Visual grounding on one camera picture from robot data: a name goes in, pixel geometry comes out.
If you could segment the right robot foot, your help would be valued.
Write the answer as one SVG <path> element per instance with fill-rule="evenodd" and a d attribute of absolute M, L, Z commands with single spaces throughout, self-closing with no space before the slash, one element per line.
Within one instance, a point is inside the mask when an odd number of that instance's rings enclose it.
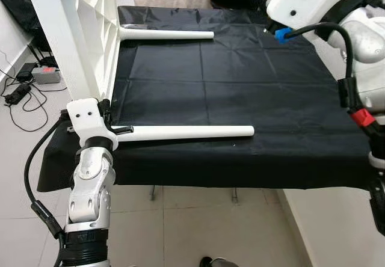
<path fill-rule="evenodd" d="M 239 267 L 239 265 L 221 257 L 206 256 L 200 259 L 198 267 Z"/>

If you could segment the white plastic table leg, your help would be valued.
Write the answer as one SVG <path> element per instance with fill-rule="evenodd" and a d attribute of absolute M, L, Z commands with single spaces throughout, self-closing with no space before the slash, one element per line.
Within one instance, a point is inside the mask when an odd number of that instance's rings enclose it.
<path fill-rule="evenodd" d="M 157 140 L 197 140 L 253 136 L 251 125 L 137 125 L 133 132 L 117 135 L 119 143 Z"/>
<path fill-rule="evenodd" d="M 214 39 L 212 31 L 173 31 L 156 29 L 119 28 L 121 40 L 195 40 Z"/>

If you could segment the black router with antennas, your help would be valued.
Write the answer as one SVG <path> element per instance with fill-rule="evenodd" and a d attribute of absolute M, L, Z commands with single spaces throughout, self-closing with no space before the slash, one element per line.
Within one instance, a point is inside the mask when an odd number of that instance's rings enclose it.
<path fill-rule="evenodd" d="M 55 57 L 52 55 L 45 57 L 40 55 L 40 58 L 38 58 L 37 61 L 40 67 L 59 67 Z"/>

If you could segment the black tablecloth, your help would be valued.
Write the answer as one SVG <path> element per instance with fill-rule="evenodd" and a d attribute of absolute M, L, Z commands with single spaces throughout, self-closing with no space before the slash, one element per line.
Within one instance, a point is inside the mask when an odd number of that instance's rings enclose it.
<path fill-rule="evenodd" d="M 114 153 L 119 185 L 366 189 L 368 138 L 304 38 L 278 43 L 248 10 L 122 6 L 123 24 L 212 31 L 212 40 L 124 41 L 112 123 L 251 125 L 247 138 L 132 141 Z"/>

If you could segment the white plastic table top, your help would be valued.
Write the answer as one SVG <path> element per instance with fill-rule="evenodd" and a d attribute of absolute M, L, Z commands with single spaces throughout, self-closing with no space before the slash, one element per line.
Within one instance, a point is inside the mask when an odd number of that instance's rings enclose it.
<path fill-rule="evenodd" d="M 116 0 L 31 0 L 72 100 L 112 99 L 119 58 Z"/>

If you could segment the black charger brick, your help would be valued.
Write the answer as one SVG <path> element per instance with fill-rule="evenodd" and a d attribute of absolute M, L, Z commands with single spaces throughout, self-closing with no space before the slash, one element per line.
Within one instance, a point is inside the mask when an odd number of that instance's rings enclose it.
<path fill-rule="evenodd" d="M 22 64 L 21 69 L 17 72 L 16 81 L 17 82 L 30 82 L 33 80 L 33 74 L 31 72 L 38 67 L 37 63 L 24 63 Z"/>

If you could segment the black power strip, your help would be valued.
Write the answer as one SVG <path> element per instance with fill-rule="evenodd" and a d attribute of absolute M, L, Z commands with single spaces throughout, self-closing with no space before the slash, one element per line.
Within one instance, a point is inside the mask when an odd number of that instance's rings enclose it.
<path fill-rule="evenodd" d="M 31 91 L 30 84 L 20 84 L 11 94 L 4 96 L 6 105 L 17 105 Z"/>

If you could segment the grey box with red button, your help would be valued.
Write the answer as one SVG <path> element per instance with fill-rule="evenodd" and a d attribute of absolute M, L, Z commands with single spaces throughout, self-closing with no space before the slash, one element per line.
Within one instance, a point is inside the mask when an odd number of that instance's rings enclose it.
<path fill-rule="evenodd" d="M 60 70 L 57 67 L 35 67 L 31 70 L 33 80 L 39 85 L 57 84 L 61 82 Z"/>

